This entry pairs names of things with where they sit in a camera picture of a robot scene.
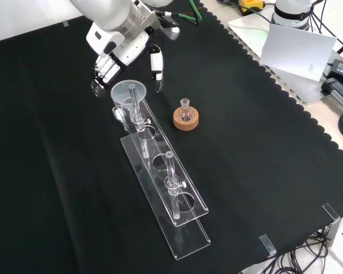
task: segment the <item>clear acrylic stand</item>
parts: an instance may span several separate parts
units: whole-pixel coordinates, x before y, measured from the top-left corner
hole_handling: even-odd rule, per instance
[[[267,234],[260,236],[259,239],[261,239],[264,247],[267,249],[269,253],[269,256],[267,257],[267,259],[274,257],[277,254],[277,250],[272,244],[272,242],[269,240]]]
[[[153,209],[159,226],[179,260],[211,241],[199,217],[208,208],[185,171],[144,97],[146,87],[126,80],[111,91],[114,116],[129,135],[122,145]]]

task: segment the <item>hole in acrylic stand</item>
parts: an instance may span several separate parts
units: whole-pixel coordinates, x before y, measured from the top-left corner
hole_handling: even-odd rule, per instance
[[[153,166],[156,170],[164,171],[166,170],[165,155],[158,154],[153,159]]]
[[[156,129],[153,126],[145,126],[145,130],[138,132],[137,136],[141,140],[151,140],[155,137]]]
[[[188,212],[193,209],[194,197],[191,194],[187,192],[182,192],[182,193],[179,193],[176,197],[178,197],[178,200],[179,200],[180,212]]]
[[[131,97],[126,98],[125,100],[123,100],[124,104],[132,104],[132,100]]]

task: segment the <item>clear plastic funnel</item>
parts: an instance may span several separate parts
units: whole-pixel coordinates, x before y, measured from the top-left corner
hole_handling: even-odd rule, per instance
[[[125,80],[117,83],[111,90],[110,96],[112,97],[114,103],[122,106],[123,108],[129,110],[130,117],[133,119],[133,105],[129,86],[131,84],[135,85],[136,96],[138,103],[144,99],[146,96],[146,87],[143,83],[136,80]]]

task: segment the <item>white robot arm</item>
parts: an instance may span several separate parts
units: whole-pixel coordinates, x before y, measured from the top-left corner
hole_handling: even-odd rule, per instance
[[[322,1],[277,0],[272,23],[300,30],[309,30],[309,16],[315,5]]]
[[[145,0],[154,6],[167,5],[172,0]],[[163,58],[157,45],[149,46],[149,35],[161,29],[170,39],[177,39],[178,25],[161,20],[153,10],[139,0],[70,0],[94,23],[86,40],[99,55],[94,66],[91,89],[103,96],[111,80],[136,61],[147,49],[150,51],[152,79],[156,90],[163,86]]]

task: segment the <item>yellow tool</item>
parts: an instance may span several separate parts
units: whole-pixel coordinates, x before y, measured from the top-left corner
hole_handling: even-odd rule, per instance
[[[265,3],[260,0],[239,0],[239,5],[251,8],[255,11],[261,11],[265,7]],[[244,9],[243,7],[239,7],[239,10],[243,16],[252,13],[251,11]]]

